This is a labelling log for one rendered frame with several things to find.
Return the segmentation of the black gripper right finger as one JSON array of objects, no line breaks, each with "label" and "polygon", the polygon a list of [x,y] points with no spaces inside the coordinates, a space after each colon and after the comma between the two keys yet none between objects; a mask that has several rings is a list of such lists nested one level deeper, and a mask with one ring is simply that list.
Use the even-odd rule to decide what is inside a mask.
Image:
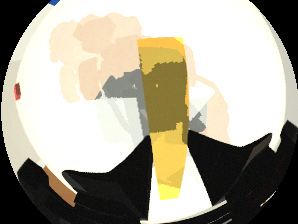
[{"label": "black gripper right finger", "polygon": [[269,145],[273,132],[267,133],[253,143],[237,145],[222,143],[210,139],[189,129],[188,145],[190,156],[200,172],[210,204],[217,205],[226,201],[225,196],[237,184],[239,177],[245,172],[247,164],[258,156]]}]

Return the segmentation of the yellow bar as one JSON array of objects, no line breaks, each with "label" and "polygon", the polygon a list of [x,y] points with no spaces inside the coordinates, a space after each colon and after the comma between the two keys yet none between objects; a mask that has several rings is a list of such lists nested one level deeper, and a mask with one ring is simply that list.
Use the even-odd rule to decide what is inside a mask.
[{"label": "yellow bar", "polygon": [[189,136],[189,87],[182,37],[137,40],[160,200],[178,198]]}]

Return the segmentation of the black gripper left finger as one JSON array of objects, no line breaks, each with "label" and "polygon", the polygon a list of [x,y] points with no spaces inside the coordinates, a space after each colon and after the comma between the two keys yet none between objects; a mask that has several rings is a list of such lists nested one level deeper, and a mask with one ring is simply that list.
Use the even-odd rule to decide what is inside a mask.
[{"label": "black gripper left finger", "polygon": [[153,147],[150,135],[136,145],[130,155],[109,172],[77,172],[64,169],[65,181],[76,192],[124,202],[140,221],[149,220],[153,177]]}]

